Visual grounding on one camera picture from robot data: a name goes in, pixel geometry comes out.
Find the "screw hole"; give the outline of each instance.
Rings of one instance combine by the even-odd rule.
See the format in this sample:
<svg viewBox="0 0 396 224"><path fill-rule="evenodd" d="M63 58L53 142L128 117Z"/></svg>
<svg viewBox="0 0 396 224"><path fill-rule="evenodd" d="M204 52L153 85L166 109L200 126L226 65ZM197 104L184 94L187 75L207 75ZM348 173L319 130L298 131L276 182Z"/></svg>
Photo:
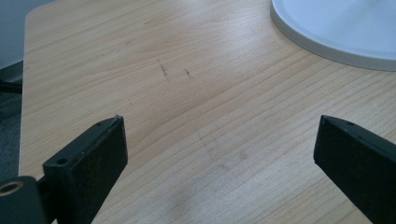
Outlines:
<svg viewBox="0 0 396 224"><path fill-rule="evenodd" d="M13 181L6 183L5 185L0 187L0 197L6 196L8 194L12 194L23 186L23 182L21 181Z"/></svg>
<svg viewBox="0 0 396 224"><path fill-rule="evenodd" d="M59 159L59 160L56 161L56 163L59 164L59 165L63 165L65 163L67 163L67 159L65 159L65 158Z"/></svg>

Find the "wood grain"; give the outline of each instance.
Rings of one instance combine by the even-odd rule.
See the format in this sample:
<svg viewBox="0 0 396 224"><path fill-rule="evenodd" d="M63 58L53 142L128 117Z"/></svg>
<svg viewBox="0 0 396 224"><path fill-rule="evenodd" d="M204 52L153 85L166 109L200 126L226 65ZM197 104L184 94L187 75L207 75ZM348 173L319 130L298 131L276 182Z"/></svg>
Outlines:
<svg viewBox="0 0 396 224"><path fill-rule="evenodd" d="M63 0L26 20L21 175L124 116L94 223L369 223L314 164L322 114L396 142L396 73L290 42L270 1Z"/></svg>

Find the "black plastic bracket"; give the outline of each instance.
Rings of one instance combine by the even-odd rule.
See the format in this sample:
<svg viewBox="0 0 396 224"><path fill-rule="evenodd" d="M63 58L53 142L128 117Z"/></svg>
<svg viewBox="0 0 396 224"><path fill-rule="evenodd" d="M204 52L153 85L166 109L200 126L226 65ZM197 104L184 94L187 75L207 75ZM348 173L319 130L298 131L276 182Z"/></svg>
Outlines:
<svg viewBox="0 0 396 224"><path fill-rule="evenodd" d="M4 81L0 80L0 92L22 94L22 84L12 83L12 82L4 82Z"/></svg>
<svg viewBox="0 0 396 224"><path fill-rule="evenodd" d="M322 116L315 163L373 223L396 223L396 146L362 127Z"/></svg>
<svg viewBox="0 0 396 224"><path fill-rule="evenodd" d="M0 183L0 223L91 223L127 162L123 118L98 122L47 160L38 182Z"/></svg>

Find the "light wood surface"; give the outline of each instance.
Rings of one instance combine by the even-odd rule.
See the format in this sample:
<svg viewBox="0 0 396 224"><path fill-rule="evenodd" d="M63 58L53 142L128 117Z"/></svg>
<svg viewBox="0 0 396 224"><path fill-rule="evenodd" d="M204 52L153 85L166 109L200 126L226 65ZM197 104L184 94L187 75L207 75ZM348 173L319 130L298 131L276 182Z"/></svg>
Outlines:
<svg viewBox="0 0 396 224"><path fill-rule="evenodd" d="M101 119L129 164L94 223L370 223L314 164L322 114L396 142L396 73L334 63L270 1L62 0L26 20L20 175Z"/></svg>

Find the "white plastic base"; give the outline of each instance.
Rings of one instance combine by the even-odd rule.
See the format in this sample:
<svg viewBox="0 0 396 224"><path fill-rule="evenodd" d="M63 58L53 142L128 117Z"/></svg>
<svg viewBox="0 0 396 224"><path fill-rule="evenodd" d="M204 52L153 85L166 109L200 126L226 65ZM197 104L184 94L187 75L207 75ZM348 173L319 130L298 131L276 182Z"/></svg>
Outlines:
<svg viewBox="0 0 396 224"><path fill-rule="evenodd" d="M291 41L322 57L396 71L396 0L273 0L271 17Z"/></svg>

